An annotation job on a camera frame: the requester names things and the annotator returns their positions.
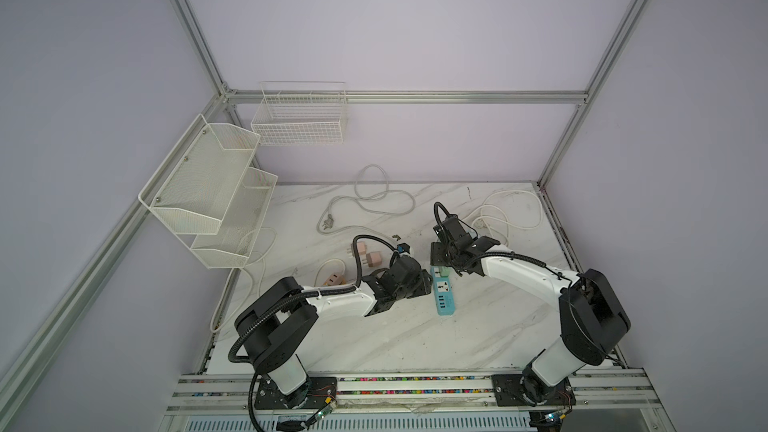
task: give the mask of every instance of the marble table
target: marble table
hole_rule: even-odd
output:
[[[383,185],[361,185],[364,196],[382,190]],[[408,242],[413,256],[428,269],[429,245],[434,242],[435,225],[432,204],[439,200],[460,218],[470,213],[492,192],[505,189],[533,190],[528,182],[514,183],[435,183],[396,184],[391,188],[407,190],[416,197],[416,209],[406,216],[379,216],[361,210],[351,201],[337,203],[332,215],[334,228],[364,225],[389,236],[399,235]],[[362,231],[350,230],[337,235],[320,235],[315,225],[333,196],[353,196],[351,185],[343,186],[277,186],[264,220],[264,226],[278,231],[278,238],[264,263],[248,266],[258,284],[264,273],[261,290],[267,290],[278,279],[293,276],[304,285],[312,285],[318,267],[329,258],[340,258],[346,264],[346,278],[353,281],[355,261],[350,253],[352,237]],[[490,200],[504,209],[510,222],[534,226],[539,217],[537,199],[528,194],[495,196]],[[389,194],[370,203],[370,208],[402,211],[409,207],[408,197]],[[499,216],[487,208],[487,215]],[[494,225],[506,233],[503,224]],[[273,235],[262,231],[255,250],[265,250]],[[567,268],[565,256],[549,224],[533,230],[512,229],[512,250],[539,258],[547,264]],[[377,242],[366,241],[370,251],[382,252],[385,263],[389,253]],[[373,269],[363,265],[363,273]],[[319,282],[340,272],[341,264],[324,267]],[[536,297],[493,278],[476,274],[459,277],[452,274],[456,312],[451,316],[437,314],[435,295],[401,300],[385,313],[366,318],[342,318],[318,321],[297,351],[307,370],[321,372],[357,371],[431,371],[487,370],[524,367],[536,354],[548,347],[559,335],[558,313]],[[241,274],[230,301],[230,308],[248,292],[249,281]],[[246,304],[256,300],[256,290]],[[250,374],[249,364],[232,364],[226,354],[235,341],[232,321],[220,332],[208,374]]]

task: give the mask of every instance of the electrical outlet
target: electrical outlet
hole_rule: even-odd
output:
[[[435,303],[438,315],[453,315],[456,306],[453,303],[453,292],[448,277],[440,275],[440,267],[432,267],[432,286],[435,289]]]

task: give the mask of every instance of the white wire basket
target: white wire basket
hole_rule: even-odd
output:
[[[190,250],[208,268],[243,268],[264,221],[277,176],[248,167],[216,235],[197,235]]]
[[[251,129],[262,146],[341,144],[346,130],[344,82],[262,82],[264,98]]]
[[[139,194],[176,235],[219,233],[259,143],[259,135],[250,130],[200,119],[202,130],[159,191],[146,196],[153,177]]]

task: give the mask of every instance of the colorful cable strip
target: colorful cable strip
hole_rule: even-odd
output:
[[[490,375],[443,375],[440,377],[341,377],[339,378],[339,382],[366,382],[369,380],[475,380],[490,378]]]
[[[413,390],[339,390],[337,395],[384,395],[384,394],[479,394],[493,389],[413,389]]]

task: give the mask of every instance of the lavender wall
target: lavender wall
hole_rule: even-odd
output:
[[[583,90],[630,0],[191,0],[230,86],[335,80],[349,90]],[[536,179],[568,106],[350,108],[341,147],[264,147],[292,182]],[[246,123],[253,110],[240,108]],[[439,139],[462,146],[439,152]],[[428,167],[419,168],[414,156]],[[491,157],[478,163],[478,157]]]
[[[0,374],[213,89],[168,0],[0,0]],[[154,430],[225,272],[151,219],[14,430]]]
[[[549,187],[679,432],[763,427],[767,10],[653,0]]]

